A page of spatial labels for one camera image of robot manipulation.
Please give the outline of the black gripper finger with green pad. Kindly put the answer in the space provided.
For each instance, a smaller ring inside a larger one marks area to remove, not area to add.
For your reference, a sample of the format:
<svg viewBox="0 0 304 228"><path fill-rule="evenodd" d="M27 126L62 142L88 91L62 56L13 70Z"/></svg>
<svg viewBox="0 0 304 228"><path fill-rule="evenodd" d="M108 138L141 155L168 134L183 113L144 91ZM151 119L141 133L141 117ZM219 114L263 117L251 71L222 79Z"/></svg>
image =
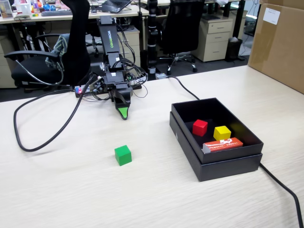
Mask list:
<svg viewBox="0 0 304 228"><path fill-rule="evenodd" d="M122 108L117 109L117 111L123 120L127 120L128 110L131 105L131 97L133 95L133 89L123 88L123 89L116 89L115 91L120 92L121 95L123 96L123 105L124 105Z"/></svg>
<svg viewBox="0 0 304 228"><path fill-rule="evenodd" d="M119 109L119 108L123 107L123 105L124 105L123 96L121 95L120 92L113 91L113 99L114 99L114 104L115 104L116 109Z"/></svg>

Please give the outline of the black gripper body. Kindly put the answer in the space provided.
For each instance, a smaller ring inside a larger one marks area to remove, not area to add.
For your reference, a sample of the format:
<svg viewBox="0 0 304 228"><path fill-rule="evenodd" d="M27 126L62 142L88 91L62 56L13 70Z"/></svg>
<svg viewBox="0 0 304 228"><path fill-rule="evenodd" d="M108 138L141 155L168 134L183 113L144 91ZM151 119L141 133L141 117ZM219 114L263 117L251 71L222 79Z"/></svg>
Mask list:
<svg viewBox="0 0 304 228"><path fill-rule="evenodd" d="M109 92L114 89L129 91L133 95L133 89L124 77L125 72L107 72L104 76L104 91Z"/></svg>

